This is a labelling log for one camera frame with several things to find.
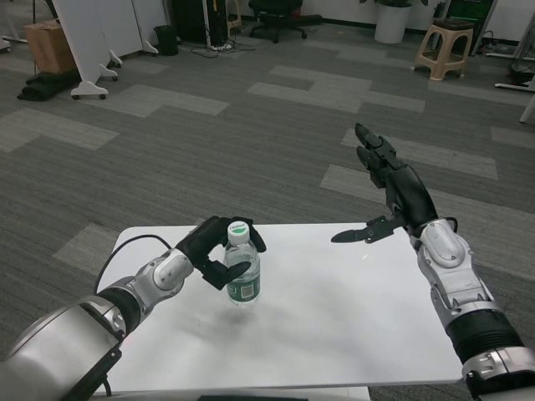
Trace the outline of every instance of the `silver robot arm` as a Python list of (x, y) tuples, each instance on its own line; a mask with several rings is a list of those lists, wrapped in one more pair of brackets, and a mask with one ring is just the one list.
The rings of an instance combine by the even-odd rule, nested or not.
[(227, 227), (234, 220), (247, 222), (257, 249), (266, 250), (252, 221), (208, 219), (134, 277), (120, 279), (29, 327), (0, 362), (0, 399), (89, 399), (119, 361), (123, 340), (158, 303), (181, 291), (194, 268), (219, 290), (249, 268), (248, 262), (227, 268), (208, 258), (215, 246), (227, 243)]
[(472, 268), (468, 243), (456, 233), (454, 218), (441, 219), (420, 177), (397, 159), (382, 136), (357, 124), (364, 147), (357, 149), (372, 182), (386, 189), (392, 212), (369, 221), (363, 230), (345, 231), (333, 242), (381, 240), (403, 227), (431, 285), (431, 300), (463, 363), (462, 375), (474, 399), (535, 400), (535, 352), (524, 347), (516, 330)]

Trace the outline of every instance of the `light gray carpet tile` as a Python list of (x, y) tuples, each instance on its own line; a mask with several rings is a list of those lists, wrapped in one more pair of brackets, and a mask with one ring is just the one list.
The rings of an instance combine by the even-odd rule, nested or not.
[(364, 102), (418, 113), (423, 113), (425, 110), (424, 100), (411, 99), (394, 94), (382, 94), (371, 90), (364, 96)]
[(499, 144), (535, 149), (535, 132), (491, 127), (492, 140)]
[(114, 248), (119, 232), (89, 223), (53, 257), (69, 265), (98, 275)]
[(484, 73), (484, 74), (504, 75), (507, 73), (507, 68), (505, 66), (497, 67), (494, 65), (480, 64), (477, 66), (477, 69), (479, 69), (480, 73)]
[(129, 58), (123, 62), (123, 69), (141, 74), (157, 75), (169, 68), (168, 65), (151, 63), (140, 58)]
[(314, 84), (310, 90), (302, 90), (256, 83), (248, 92), (349, 113), (358, 113), (363, 101), (417, 112), (423, 112), (425, 108), (424, 100), (371, 92), (368, 90), (371, 82), (365, 79), (283, 66), (277, 66), (271, 74), (293, 79), (307, 79), (313, 81)]
[[(369, 174), (331, 165), (321, 187), (379, 203), (385, 192), (377, 190)], [(477, 262), (500, 271), (535, 279), (535, 215), (429, 189), (440, 216), (461, 221), (460, 233), (471, 244)], [(500, 237), (499, 246), (496, 238)]]
[(451, 84), (445, 81), (429, 81), (429, 90), (441, 94), (454, 94), (465, 98), (486, 100), (489, 102), (526, 106), (529, 94), (508, 91), (506, 89), (481, 89), (460, 84)]
[(89, 150), (97, 150), (116, 132), (64, 119), (35, 109), (20, 109), (0, 118), (0, 150), (10, 152), (40, 135)]
[(31, 77), (35, 74), (33, 60), (20, 58), (15, 54), (0, 54), (0, 70), (6, 69), (18, 74), (25, 74)]
[(103, 109), (147, 117), (162, 106), (190, 110), (196, 113), (218, 115), (228, 105), (227, 102), (194, 96), (171, 90), (136, 84), (120, 93), (113, 93), (106, 100), (84, 98), (82, 104), (91, 104)]
[(409, 69), (413, 63), (407, 60), (387, 57), (388, 50), (379, 50), (377, 48), (367, 48), (359, 45), (347, 45), (342, 43), (322, 42), (318, 40), (306, 40), (304, 46), (311, 48), (321, 48), (339, 52), (337, 58), (361, 63), (372, 63), (377, 65), (386, 65), (389, 67), (401, 67)]
[(291, 102), (299, 102), (302, 104), (309, 104), (312, 106), (325, 107), (328, 109), (335, 109), (340, 111), (347, 111), (348, 113), (356, 114), (359, 112), (361, 100), (350, 94), (349, 91), (345, 94), (318, 96), (316, 93), (308, 90), (284, 88), (283, 86), (256, 83), (248, 92), (250, 94), (259, 94), (261, 96), (268, 96), (270, 98), (288, 100)]
[[(383, 136), (398, 151), (398, 156), (401, 159), (419, 161), (427, 165), (435, 165), (448, 170), (457, 170), (493, 180), (498, 179), (496, 161), (492, 158), (471, 155), (438, 146), (424, 145), (411, 140), (401, 140), (392, 136)], [(342, 145), (353, 148), (361, 145), (353, 128), (346, 131)]]

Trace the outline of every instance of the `cardboard box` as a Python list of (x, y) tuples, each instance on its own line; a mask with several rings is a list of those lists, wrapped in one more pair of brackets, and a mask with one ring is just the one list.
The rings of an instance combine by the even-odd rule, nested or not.
[(63, 74), (76, 69), (64, 30), (55, 20), (27, 25), (24, 31), (39, 71)]

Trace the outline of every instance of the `black office chair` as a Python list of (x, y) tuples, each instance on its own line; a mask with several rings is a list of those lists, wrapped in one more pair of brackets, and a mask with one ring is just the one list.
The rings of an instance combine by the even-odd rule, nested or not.
[(291, 29), (301, 33), (301, 38), (306, 39), (307, 34), (304, 29), (299, 28), (292, 20), (291, 15), (303, 5), (303, 0), (251, 0), (249, 7), (254, 12), (256, 18), (262, 25), (258, 25), (251, 30), (249, 36), (254, 37), (256, 31), (260, 29), (275, 28), (273, 43), (278, 43), (278, 35), (282, 29)]

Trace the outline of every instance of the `black cabinet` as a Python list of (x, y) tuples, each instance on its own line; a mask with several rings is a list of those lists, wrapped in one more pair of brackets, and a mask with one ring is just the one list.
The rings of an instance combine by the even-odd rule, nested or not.
[[(202, 2), (206, 1), (210, 26), (205, 26)], [(206, 43), (210, 32), (212, 46), (222, 46), (227, 37), (225, 0), (173, 0), (176, 34), (184, 41)]]

